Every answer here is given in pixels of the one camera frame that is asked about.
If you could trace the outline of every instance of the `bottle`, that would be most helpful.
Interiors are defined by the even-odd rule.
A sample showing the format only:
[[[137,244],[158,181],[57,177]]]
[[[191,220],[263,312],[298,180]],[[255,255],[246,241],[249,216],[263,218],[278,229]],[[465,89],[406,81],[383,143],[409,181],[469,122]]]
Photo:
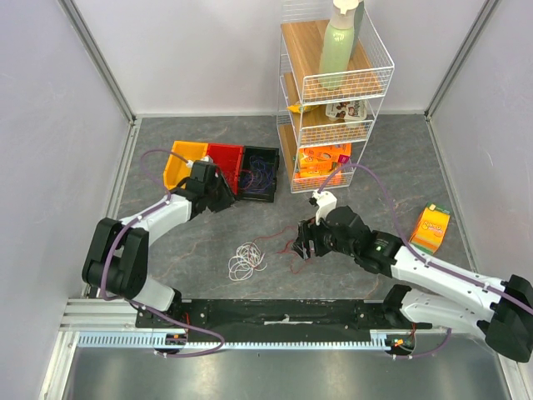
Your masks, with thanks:
[[[333,14],[324,33],[320,57],[320,73],[341,73],[347,70],[354,43],[354,17],[359,0],[333,0]],[[342,76],[319,77],[323,88],[341,86]]]
[[[351,50],[350,58],[353,58],[353,55],[356,53],[357,42],[359,42],[359,31],[361,31],[364,16],[365,2],[364,0],[361,0],[353,17],[353,48]]]

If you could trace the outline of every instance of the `white bottle cap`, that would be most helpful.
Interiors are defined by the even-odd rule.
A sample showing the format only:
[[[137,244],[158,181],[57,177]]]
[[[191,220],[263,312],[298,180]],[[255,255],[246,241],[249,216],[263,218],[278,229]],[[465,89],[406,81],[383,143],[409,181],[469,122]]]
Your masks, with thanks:
[[[333,5],[341,10],[342,15],[346,15],[349,10],[355,10],[359,2],[360,0],[333,0]]]

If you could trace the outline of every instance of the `white wall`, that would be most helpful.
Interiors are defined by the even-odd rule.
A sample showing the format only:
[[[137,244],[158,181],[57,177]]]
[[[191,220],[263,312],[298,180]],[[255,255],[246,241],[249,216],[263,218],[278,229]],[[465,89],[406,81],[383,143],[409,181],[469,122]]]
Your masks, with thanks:
[[[433,121],[477,267],[533,282],[531,15],[500,2]]]
[[[135,113],[276,110],[282,0],[76,3]],[[384,109],[428,106],[482,3],[366,0],[396,62]]]
[[[34,399],[127,121],[57,2],[0,2],[0,36],[0,388]]]

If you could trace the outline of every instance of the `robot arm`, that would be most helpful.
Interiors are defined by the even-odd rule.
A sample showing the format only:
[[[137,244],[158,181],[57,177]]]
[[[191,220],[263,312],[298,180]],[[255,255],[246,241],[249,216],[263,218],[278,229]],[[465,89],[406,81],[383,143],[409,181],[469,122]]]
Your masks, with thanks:
[[[217,169],[211,162],[194,162],[191,176],[183,182],[185,188],[178,185],[170,197],[164,197],[154,205],[161,207],[147,208],[156,208],[155,212],[142,217],[147,214],[144,210],[120,221],[111,218],[100,221],[83,265],[83,281],[94,287],[101,286],[104,263],[113,241],[126,225],[137,219],[119,243],[122,253],[113,254],[106,290],[163,312],[178,303],[181,294],[176,289],[148,277],[148,248],[162,235],[190,221],[206,208],[217,213],[235,202],[232,190]]]
[[[316,216],[300,222],[293,244],[302,258],[310,257],[311,250],[318,257],[329,252],[343,253],[370,273],[381,273],[436,293],[395,285],[383,302],[393,324],[406,318],[414,323],[460,329],[484,338],[491,348],[508,358],[529,360],[533,316],[495,293],[505,293],[530,307],[533,288],[524,278],[513,275],[509,282],[503,282],[423,253],[415,257],[400,238],[371,231],[348,206],[337,207],[330,192],[314,192],[311,204],[318,206]]]

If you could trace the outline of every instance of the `white cable bundle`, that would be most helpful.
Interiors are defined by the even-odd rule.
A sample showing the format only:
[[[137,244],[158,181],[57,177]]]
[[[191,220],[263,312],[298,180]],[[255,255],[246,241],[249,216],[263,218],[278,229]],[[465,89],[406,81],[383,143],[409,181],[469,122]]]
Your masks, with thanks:
[[[253,275],[254,271],[262,271],[267,267],[268,264],[265,264],[263,268],[258,268],[264,257],[265,254],[261,254],[259,247],[255,243],[246,242],[242,244],[237,249],[237,255],[227,262],[229,278],[236,282],[246,281]]]

